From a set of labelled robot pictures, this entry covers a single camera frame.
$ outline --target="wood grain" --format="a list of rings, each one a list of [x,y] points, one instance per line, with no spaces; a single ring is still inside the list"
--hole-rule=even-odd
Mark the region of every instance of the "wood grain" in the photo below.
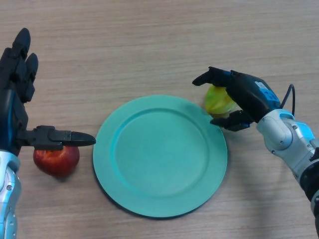
[[[96,135],[117,107],[170,94],[201,104],[208,66],[266,80],[282,99],[290,83],[296,117],[319,134],[317,0],[2,0],[0,48],[21,28],[39,58],[29,128]],[[230,158],[222,187],[195,212],[171,221],[129,215],[111,204],[81,149],[66,182],[41,173],[21,152],[20,239],[316,238],[303,191],[253,127],[225,132]]]

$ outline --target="apple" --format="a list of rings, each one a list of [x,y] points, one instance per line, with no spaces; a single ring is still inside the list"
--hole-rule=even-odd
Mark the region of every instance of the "apple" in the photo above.
[[[61,151],[34,150],[33,161],[39,170],[53,177],[69,176],[80,159],[78,147],[64,146]]]

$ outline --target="black cable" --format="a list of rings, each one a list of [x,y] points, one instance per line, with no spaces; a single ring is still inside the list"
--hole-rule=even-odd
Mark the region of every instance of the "black cable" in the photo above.
[[[287,90],[287,93],[286,93],[286,95],[285,95],[285,97],[284,97],[284,99],[283,99],[283,101],[282,101],[282,103],[281,103],[281,105],[280,105],[280,108],[282,109],[282,108],[284,107],[284,105],[285,105],[285,103],[286,103],[286,101],[287,101],[287,99],[288,99],[288,97],[289,97],[289,94],[290,94],[290,91],[291,91],[291,90],[293,91],[293,109],[292,109],[292,114],[293,114],[293,116],[295,116],[296,93],[295,93],[295,87],[294,87],[293,84],[290,84],[290,85],[289,85],[288,90]]]

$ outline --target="robotic hand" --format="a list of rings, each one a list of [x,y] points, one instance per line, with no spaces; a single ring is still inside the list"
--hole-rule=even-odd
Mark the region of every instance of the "robotic hand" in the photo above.
[[[282,103],[271,88],[260,78],[209,67],[197,77],[196,86],[205,83],[224,87],[227,94],[242,109],[228,118],[214,118],[211,123],[227,130],[238,131],[257,123],[266,148],[283,159],[311,203],[319,237],[319,140],[307,124],[295,120],[295,89],[289,86]],[[292,112],[283,106],[293,90]]]
[[[28,115],[24,104],[32,99],[38,68],[34,53],[27,58],[30,41],[28,29],[22,29],[12,48],[6,48],[0,59],[0,239],[16,238],[14,211],[21,193],[17,173],[22,146],[62,150],[64,145],[95,144],[93,136],[81,132],[59,131],[46,125],[26,129]]]

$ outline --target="blue label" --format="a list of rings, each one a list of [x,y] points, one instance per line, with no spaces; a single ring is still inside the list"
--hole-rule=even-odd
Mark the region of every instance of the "blue label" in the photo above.
[[[264,94],[267,100],[280,102],[278,97],[274,94],[274,92],[264,88],[259,88],[259,90]]]

